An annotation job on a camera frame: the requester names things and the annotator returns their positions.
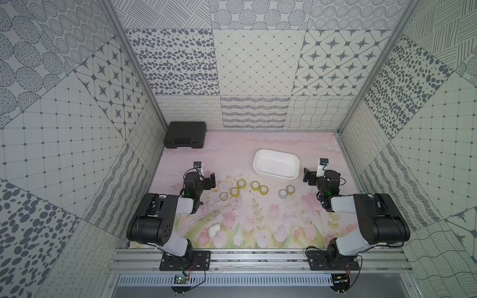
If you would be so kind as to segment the yellow tape roll three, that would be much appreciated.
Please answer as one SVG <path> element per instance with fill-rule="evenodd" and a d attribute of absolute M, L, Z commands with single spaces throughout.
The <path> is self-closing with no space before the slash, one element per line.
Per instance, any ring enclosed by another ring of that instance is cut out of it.
<path fill-rule="evenodd" d="M 241 179 L 241 180 L 237 181 L 237 187 L 239 189 L 244 189 L 244 188 L 246 188 L 246 186 L 247 186 L 247 183 L 246 183 L 245 180 Z"/>

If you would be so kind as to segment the yellow tape roll four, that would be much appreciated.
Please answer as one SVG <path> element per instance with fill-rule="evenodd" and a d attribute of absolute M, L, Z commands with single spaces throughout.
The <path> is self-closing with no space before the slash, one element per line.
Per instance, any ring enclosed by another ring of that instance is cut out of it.
<path fill-rule="evenodd" d="M 258 181 L 252 181 L 250 184 L 250 187 L 253 191 L 259 191 L 260 190 L 260 184 Z"/>

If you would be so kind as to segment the yellow tape roll one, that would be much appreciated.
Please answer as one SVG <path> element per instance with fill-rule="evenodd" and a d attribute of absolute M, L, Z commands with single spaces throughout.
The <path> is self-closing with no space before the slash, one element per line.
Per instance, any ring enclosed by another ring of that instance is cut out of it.
<path fill-rule="evenodd" d="M 219 197 L 221 201 L 226 202 L 229 199 L 229 194 L 227 192 L 222 192 Z"/>

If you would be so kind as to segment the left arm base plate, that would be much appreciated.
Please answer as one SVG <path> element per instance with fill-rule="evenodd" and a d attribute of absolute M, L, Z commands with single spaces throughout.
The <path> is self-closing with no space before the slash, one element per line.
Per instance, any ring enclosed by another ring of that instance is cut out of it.
<path fill-rule="evenodd" d="M 208 271 L 211 261 L 211 251 L 193 250 L 183 257 L 163 254 L 160 271 Z"/>

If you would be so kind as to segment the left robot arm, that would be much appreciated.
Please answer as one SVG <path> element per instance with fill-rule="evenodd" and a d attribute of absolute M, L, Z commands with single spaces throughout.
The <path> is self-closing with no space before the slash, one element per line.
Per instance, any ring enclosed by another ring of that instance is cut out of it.
<path fill-rule="evenodd" d="M 191 242 L 173 231 L 176 215 L 195 214 L 201 205 L 203 191 L 216 187 L 216 177 L 204 177 L 200 171 L 187 172 L 179 195 L 146 193 L 127 226 L 131 242 L 150 245 L 175 259 L 190 261 Z"/>

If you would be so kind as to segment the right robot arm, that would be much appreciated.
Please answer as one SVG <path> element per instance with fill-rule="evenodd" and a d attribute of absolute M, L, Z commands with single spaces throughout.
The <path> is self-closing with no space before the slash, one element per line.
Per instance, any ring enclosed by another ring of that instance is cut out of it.
<path fill-rule="evenodd" d="M 347 213 L 357 217 L 358 228 L 327 246 L 327 261 L 351 262 L 359 253 L 375 247 L 402 247 L 410 238 L 410 228 L 385 193 L 340 194 L 340 173 L 304 169 L 303 181 L 318 189 L 317 199 L 328 213 Z"/>

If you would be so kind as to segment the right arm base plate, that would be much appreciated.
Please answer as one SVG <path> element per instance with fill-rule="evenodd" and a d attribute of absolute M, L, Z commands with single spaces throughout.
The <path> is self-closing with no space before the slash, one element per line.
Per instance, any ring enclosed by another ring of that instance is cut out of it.
<path fill-rule="evenodd" d="M 311 271 L 358 271 L 360 269 L 360 262 L 356 257 L 342 255 L 331 257 L 328 252 L 314 248 L 306 250 L 305 256 Z"/>

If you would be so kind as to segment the yellow tape roll two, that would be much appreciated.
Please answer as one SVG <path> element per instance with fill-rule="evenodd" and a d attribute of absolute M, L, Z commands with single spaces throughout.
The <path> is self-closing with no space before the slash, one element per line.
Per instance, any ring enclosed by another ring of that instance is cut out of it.
<path fill-rule="evenodd" d="M 240 189 L 238 187 L 232 187 L 229 191 L 232 197 L 238 197 L 240 195 Z"/>

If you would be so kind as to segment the white pipe elbow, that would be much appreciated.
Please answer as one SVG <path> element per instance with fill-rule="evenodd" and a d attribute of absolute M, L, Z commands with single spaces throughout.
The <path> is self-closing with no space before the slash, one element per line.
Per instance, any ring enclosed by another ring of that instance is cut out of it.
<path fill-rule="evenodd" d="M 221 232 L 221 225 L 219 223 L 210 226 L 207 231 L 209 238 L 214 238 L 219 232 Z"/>

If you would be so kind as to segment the clear tape roll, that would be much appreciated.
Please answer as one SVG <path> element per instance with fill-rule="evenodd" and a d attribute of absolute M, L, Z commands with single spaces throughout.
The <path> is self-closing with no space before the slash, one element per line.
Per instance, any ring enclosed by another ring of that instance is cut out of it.
<path fill-rule="evenodd" d="M 288 192 L 285 189 L 280 189 L 278 191 L 278 197 L 280 199 L 286 199 L 288 197 Z"/>

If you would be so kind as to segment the yellow tape roll six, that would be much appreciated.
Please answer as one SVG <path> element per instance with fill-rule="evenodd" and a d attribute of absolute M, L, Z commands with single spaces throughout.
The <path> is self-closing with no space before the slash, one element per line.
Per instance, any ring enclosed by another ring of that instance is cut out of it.
<path fill-rule="evenodd" d="M 286 187 L 286 192 L 287 192 L 288 196 L 293 195 L 293 194 L 295 193 L 295 191 L 296 191 L 296 189 L 295 189 L 295 187 L 292 186 L 292 185 L 288 185 L 288 186 Z"/>

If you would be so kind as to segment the yellow tape roll five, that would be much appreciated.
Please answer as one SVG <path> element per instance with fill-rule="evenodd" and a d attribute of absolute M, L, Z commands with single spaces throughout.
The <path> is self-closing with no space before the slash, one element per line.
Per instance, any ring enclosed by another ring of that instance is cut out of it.
<path fill-rule="evenodd" d="M 269 191 L 269 189 L 265 185 L 261 185 L 260 188 L 259 188 L 259 193 L 263 196 L 267 195 L 268 191 Z"/>

